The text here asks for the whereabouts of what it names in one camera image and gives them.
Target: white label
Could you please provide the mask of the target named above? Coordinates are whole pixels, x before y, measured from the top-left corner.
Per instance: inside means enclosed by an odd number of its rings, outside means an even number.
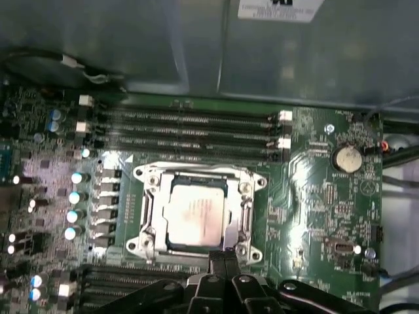
[[[324,0],[240,0],[239,18],[309,23]]]

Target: integrated circuit chip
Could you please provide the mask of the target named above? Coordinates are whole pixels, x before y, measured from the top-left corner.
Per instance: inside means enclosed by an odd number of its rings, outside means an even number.
[[[41,160],[41,163],[39,164],[39,167],[41,169],[48,169],[50,167],[50,160],[48,160],[48,159]]]
[[[262,251],[251,243],[255,192],[267,186],[258,173],[237,166],[155,162],[134,168],[133,174],[144,188],[140,231],[125,243],[128,252],[148,262],[171,255],[172,262],[180,258],[181,263],[183,255],[207,258],[211,248],[234,247],[243,265],[262,260]]]
[[[170,243],[218,246],[223,236],[224,191],[205,186],[176,185],[165,207]]]

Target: wire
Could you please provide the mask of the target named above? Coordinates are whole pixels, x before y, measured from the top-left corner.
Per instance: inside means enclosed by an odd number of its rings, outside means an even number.
[[[392,120],[383,121],[384,133],[419,135],[419,124]]]
[[[417,181],[400,180],[390,177],[389,175],[383,175],[382,182],[390,185],[400,186],[401,188],[419,188],[419,182]]]
[[[380,314],[392,314],[398,313],[401,311],[419,311],[419,304],[416,303],[396,303],[385,307],[384,309],[380,310]]]
[[[390,155],[384,157],[382,165],[383,169],[400,166],[407,162],[419,159],[419,145],[415,145],[409,148],[404,148],[397,152],[393,152]]]
[[[382,285],[378,290],[378,295],[381,300],[381,298],[389,294],[393,291],[415,285],[419,283],[419,272],[412,272],[412,273],[401,273],[399,277],[394,278],[389,283],[386,283],[385,285]]]
[[[3,70],[5,70],[5,72],[11,73],[11,75],[16,76],[16,73],[8,69],[7,63],[18,58],[28,57],[45,58],[48,60],[60,62],[61,64],[73,69],[81,69],[84,77],[86,77],[93,84],[105,84],[115,79],[123,79],[123,76],[121,75],[104,73],[104,71],[101,69],[88,67],[84,64],[81,64],[78,60],[66,54],[29,47],[20,47],[4,50],[2,55],[0,56],[0,67]]]
[[[377,105],[375,108],[371,109],[367,113],[367,115],[364,117],[364,121],[363,121],[364,128],[367,130],[368,134],[373,139],[375,139],[377,142],[381,142],[382,139],[373,131],[373,129],[370,126],[369,120],[373,117],[374,114],[383,111],[387,107],[398,105],[400,103],[404,103],[406,101],[410,101],[410,100],[414,100],[414,99],[419,99],[419,95],[407,96],[407,97],[404,97],[404,98],[397,98],[397,99],[391,100],[387,103],[382,103],[380,105]]]

